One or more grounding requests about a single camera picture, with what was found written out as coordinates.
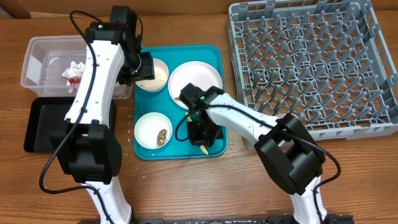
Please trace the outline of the yellow plastic spoon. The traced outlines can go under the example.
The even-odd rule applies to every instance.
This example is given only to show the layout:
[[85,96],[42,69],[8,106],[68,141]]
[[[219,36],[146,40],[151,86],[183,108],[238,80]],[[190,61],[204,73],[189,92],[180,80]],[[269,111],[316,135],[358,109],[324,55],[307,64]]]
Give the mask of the yellow plastic spoon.
[[[189,117],[189,116],[187,117],[187,119],[188,119],[188,122],[192,121],[191,117]],[[204,145],[200,146],[200,150],[202,151],[202,153],[208,155],[208,151]]]

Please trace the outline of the white bowl with residue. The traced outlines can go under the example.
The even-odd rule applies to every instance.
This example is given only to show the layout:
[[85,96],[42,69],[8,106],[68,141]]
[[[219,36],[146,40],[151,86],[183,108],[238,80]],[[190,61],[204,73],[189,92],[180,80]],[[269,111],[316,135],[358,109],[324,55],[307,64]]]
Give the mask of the white bowl with residue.
[[154,79],[143,80],[136,82],[136,85],[148,92],[157,92],[163,89],[169,79],[168,66],[157,58],[153,59],[154,62]]

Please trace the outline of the white napkin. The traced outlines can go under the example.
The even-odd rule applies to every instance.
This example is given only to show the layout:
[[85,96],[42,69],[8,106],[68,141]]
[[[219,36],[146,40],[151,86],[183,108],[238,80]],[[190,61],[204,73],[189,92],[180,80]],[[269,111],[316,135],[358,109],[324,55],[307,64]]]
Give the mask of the white napkin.
[[[70,64],[70,67],[68,67],[62,73],[62,76],[67,78],[67,83],[68,83],[68,78],[71,78],[71,77],[81,77],[82,78],[84,70],[85,70],[84,63],[82,63],[82,62],[76,63],[75,61],[72,61]],[[72,93],[78,91],[78,88],[76,86],[77,85],[72,85],[72,87],[68,89],[69,94],[72,94]]]

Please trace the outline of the red foil wrapper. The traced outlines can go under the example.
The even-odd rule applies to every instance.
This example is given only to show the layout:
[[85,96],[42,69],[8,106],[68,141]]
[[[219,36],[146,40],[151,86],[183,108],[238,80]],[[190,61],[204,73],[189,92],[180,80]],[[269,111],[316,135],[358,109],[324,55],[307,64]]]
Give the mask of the red foil wrapper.
[[81,82],[81,77],[71,77],[68,78],[67,85],[79,85]]

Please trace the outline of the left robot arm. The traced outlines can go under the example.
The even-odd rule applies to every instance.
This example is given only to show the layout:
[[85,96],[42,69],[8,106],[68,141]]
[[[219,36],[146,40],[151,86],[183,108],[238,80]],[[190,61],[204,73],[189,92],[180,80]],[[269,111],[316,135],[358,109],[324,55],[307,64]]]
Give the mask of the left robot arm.
[[100,214],[101,223],[131,223],[118,174],[122,148],[110,127],[113,91],[117,83],[154,78],[153,59],[141,51],[136,21],[92,22],[82,33],[87,44],[83,78],[64,122],[51,137],[55,148],[49,162],[58,159],[62,171],[85,189]]

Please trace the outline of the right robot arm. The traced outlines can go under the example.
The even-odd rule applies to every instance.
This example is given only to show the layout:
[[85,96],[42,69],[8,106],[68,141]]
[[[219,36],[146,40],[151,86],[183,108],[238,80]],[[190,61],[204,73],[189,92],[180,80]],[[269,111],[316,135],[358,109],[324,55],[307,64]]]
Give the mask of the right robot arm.
[[189,110],[191,144],[210,147],[224,138],[222,127],[235,131],[256,150],[269,177],[290,195],[295,223],[326,223],[318,192],[325,155],[298,117],[260,113],[215,86],[203,91],[189,83],[179,98]]

